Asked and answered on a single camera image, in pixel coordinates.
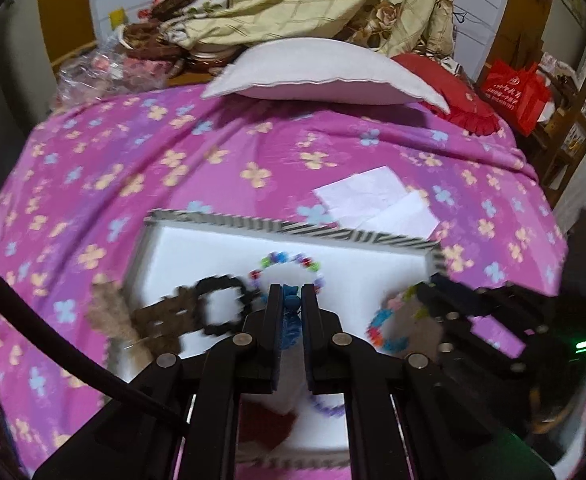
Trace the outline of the pink floral bed sheet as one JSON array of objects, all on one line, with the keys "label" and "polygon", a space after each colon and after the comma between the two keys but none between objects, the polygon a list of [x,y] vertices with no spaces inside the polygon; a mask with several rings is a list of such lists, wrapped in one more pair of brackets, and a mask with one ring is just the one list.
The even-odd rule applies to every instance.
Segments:
[{"label": "pink floral bed sheet", "polygon": [[438,219],[450,275],[552,295],[567,245],[510,128],[473,136],[403,106],[204,99],[199,86],[52,116],[0,191],[0,274],[98,363],[92,285],[120,280],[149,211],[329,224],[315,189],[386,167]]}]

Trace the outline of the white paper sheet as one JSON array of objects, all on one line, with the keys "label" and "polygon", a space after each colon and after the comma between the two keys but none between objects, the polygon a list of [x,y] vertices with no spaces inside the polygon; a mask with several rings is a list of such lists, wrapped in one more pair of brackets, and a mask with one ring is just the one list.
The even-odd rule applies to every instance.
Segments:
[{"label": "white paper sheet", "polygon": [[389,167],[359,172],[314,194],[344,228],[429,238],[440,220],[418,191],[409,191]]}]

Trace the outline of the white pink pillow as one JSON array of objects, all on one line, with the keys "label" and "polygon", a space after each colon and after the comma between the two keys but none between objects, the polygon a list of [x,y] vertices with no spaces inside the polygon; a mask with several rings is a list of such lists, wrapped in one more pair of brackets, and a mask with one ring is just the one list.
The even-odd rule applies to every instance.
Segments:
[{"label": "white pink pillow", "polygon": [[247,49],[202,92],[204,99],[231,94],[356,105],[423,101],[449,112],[446,100],[404,66],[366,48],[322,38],[281,39]]}]

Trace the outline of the red shopping bag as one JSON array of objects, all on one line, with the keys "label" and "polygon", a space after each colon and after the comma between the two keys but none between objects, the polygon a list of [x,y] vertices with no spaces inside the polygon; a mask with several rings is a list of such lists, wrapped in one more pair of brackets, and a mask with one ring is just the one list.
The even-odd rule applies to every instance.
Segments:
[{"label": "red shopping bag", "polygon": [[537,63],[516,70],[502,60],[492,63],[480,85],[480,94],[522,136],[535,130],[540,115],[552,100]]}]

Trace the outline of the black scrunchie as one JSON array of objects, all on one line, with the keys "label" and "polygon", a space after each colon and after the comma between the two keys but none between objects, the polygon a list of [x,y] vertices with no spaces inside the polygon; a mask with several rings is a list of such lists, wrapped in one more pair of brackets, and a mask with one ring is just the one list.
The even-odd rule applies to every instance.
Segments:
[{"label": "black scrunchie", "polygon": [[202,278],[194,292],[194,327],[206,336],[238,334],[253,311],[254,292],[238,276]]}]

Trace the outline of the red fabric scrunchie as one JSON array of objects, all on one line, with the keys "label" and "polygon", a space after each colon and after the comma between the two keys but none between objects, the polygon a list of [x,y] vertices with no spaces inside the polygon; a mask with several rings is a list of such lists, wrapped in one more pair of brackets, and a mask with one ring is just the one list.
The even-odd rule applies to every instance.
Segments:
[{"label": "red fabric scrunchie", "polygon": [[257,444],[272,451],[291,434],[297,415],[280,414],[259,402],[242,400],[239,412],[238,442]]}]

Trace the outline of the cream floral quilt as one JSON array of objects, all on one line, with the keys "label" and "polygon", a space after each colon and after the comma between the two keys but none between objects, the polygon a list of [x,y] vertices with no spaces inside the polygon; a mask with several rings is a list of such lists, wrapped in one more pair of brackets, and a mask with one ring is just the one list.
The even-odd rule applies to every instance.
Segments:
[{"label": "cream floral quilt", "polygon": [[290,37],[445,58],[454,50],[453,0],[156,0],[148,18],[123,29],[130,54],[152,60]]}]

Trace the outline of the wooden chair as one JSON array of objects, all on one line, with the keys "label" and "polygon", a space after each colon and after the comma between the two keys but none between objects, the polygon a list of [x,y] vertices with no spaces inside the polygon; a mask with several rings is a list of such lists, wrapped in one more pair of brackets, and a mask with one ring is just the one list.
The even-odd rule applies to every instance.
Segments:
[{"label": "wooden chair", "polygon": [[577,87],[569,76],[542,73],[558,92],[560,105],[546,125],[537,125],[530,135],[536,145],[532,166],[544,196],[554,208],[586,156],[586,76]]}]

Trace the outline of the striped white jewelry box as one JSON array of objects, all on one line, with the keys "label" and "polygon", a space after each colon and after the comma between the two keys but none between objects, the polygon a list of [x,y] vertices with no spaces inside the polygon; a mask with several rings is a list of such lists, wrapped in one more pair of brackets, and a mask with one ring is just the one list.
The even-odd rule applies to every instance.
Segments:
[{"label": "striped white jewelry box", "polygon": [[[132,310],[149,307],[180,286],[214,275],[247,278],[270,256],[284,256],[261,271],[256,284],[302,286],[317,282],[322,309],[336,313],[345,332],[363,338],[386,301],[413,284],[446,271],[438,243],[374,232],[227,214],[156,210],[130,259],[122,294]],[[297,415],[287,440],[266,452],[241,446],[240,462],[290,469],[344,468],[349,462],[346,418],[334,414],[339,394],[310,397],[299,344],[284,351],[278,387],[261,399]]]}]

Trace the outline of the clear plastic bag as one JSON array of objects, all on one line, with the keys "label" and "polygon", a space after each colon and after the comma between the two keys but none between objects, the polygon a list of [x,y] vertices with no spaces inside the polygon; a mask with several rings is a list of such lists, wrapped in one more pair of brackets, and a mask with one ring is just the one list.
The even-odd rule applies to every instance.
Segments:
[{"label": "clear plastic bag", "polygon": [[183,61],[131,58],[122,46],[88,44],[54,64],[56,91],[51,110],[68,110],[85,104],[159,90],[183,69]]}]

